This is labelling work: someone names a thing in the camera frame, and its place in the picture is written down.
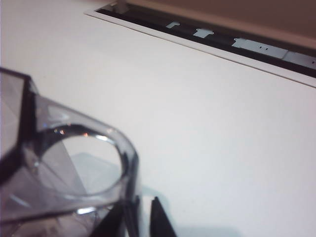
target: circular opening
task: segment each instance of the circular opening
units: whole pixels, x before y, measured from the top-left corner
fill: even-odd
[[[122,174],[116,148],[108,142],[84,136],[57,142],[35,166],[35,176],[46,188],[72,195],[105,191]]]

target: black plastic piece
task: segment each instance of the black plastic piece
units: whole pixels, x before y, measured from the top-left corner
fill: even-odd
[[[162,207],[158,197],[152,201],[150,214],[150,235],[151,237],[176,237],[176,233]]]

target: white table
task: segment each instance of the white table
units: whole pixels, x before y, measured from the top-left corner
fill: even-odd
[[[2,0],[1,65],[123,131],[179,236],[313,236],[316,89],[277,75],[316,79],[83,14],[95,4]]]

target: white tab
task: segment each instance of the white tab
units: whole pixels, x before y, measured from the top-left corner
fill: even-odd
[[[208,35],[213,35],[214,32],[207,30],[207,29],[197,29],[197,32],[195,32],[193,35],[200,37],[200,38],[205,38]]]

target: white surface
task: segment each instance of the white surface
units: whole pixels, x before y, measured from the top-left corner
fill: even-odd
[[[123,131],[179,236],[315,235],[314,88],[83,14],[100,1],[1,3],[2,65]]]

